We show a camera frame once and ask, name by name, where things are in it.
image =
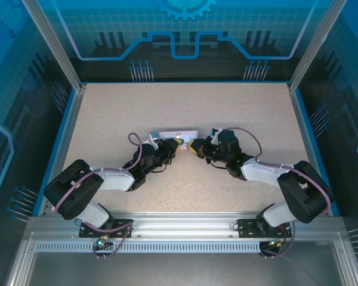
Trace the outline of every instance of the gear graphic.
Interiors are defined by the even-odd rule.
[[[23,18],[21,0],[0,0],[0,18],[11,30],[16,30]]]
[[[210,6],[216,4],[216,0],[156,0],[162,12],[167,16],[174,16],[175,20],[188,18],[195,20],[196,16],[203,17],[204,11],[210,11]]]

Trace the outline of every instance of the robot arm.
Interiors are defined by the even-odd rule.
[[[333,202],[331,190],[310,163],[260,163],[253,156],[242,152],[232,130],[214,129],[212,136],[195,139],[187,145],[199,158],[205,158],[208,164],[215,161],[225,163],[226,169],[234,178],[262,182],[281,189],[285,201],[268,206],[257,216],[257,226],[264,234],[269,229],[293,220],[309,223],[327,208],[326,199],[321,192],[309,181],[291,172],[291,168],[315,181],[326,192],[330,202]]]
[[[138,159],[140,150],[134,153],[133,159],[127,162],[123,169],[104,169],[87,177],[61,203],[58,212],[66,220],[80,219],[96,228],[111,229],[113,218],[101,205],[94,203],[93,196],[97,191],[117,189],[120,191],[134,191],[146,181],[146,176],[156,168],[169,165],[177,155],[183,140],[171,138],[146,141],[142,144],[141,158],[138,163],[129,169]],[[77,160],[52,180],[44,190],[44,196],[56,206],[63,196],[83,176],[95,168],[83,160]]]

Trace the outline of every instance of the transparent panel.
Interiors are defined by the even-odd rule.
[[[21,1],[0,1],[0,285],[34,208],[70,90]]]
[[[339,211],[358,229],[358,0],[347,1],[299,89]]]
[[[289,80],[330,2],[40,1],[90,82]]]

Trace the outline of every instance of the speckled beige tabletop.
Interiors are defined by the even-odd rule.
[[[285,83],[114,83],[87,85],[65,167],[78,158],[96,167],[121,167],[137,148],[130,132],[147,140],[149,132],[244,127],[263,146],[263,161],[307,160]],[[256,154],[249,135],[236,132],[240,147]],[[146,177],[134,192],[102,191],[94,201],[124,211],[262,210],[283,200],[279,189],[232,178],[180,151],[163,173]]]

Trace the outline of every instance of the blue printed backdrop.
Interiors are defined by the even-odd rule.
[[[300,92],[341,214],[358,226],[358,0],[348,0]]]
[[[289,80],[329,4],[41,1],[81,79],[87,81],[133,81],[138,73],[132,61],[138,60],[154,65],[155,80]],[[151,80],[142,72],[140,77]]]
[[[39,192],[67,93],[69,83],[21,1],[0,0],[0,285],[33,208],[32,198],[14,190]]]

